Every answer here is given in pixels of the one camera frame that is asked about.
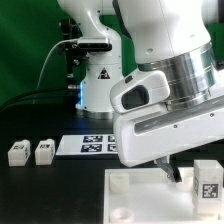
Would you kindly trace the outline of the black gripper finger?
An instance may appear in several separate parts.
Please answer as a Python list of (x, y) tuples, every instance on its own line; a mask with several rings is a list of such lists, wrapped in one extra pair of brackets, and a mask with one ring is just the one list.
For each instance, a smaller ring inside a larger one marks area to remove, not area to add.
[(156, 165), (161, 168), (166, 174), (167, 177), (175, 183), (181, 182), (181, 174), (177, 166), (172, 166), (169, 162), (168, 157), (161, 157), (155, 160)]

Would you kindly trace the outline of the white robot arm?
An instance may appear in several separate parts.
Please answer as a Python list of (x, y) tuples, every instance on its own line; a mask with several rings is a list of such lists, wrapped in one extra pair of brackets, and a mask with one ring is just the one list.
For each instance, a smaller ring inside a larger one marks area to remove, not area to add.
[(224, 67), (207, 25), (221, 0), (57, 0), (88, 55), (78, 111), (113, 121), (120, 161), (154, 161), (224, 138)]

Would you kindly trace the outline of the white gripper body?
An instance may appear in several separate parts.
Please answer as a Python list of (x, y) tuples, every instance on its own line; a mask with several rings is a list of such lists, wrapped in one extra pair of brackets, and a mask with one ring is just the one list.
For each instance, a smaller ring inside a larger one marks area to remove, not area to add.
[(114, 135), (128, 167), (224, 139), (224, 96), (167, 114), (143, 109), (120, 115)]

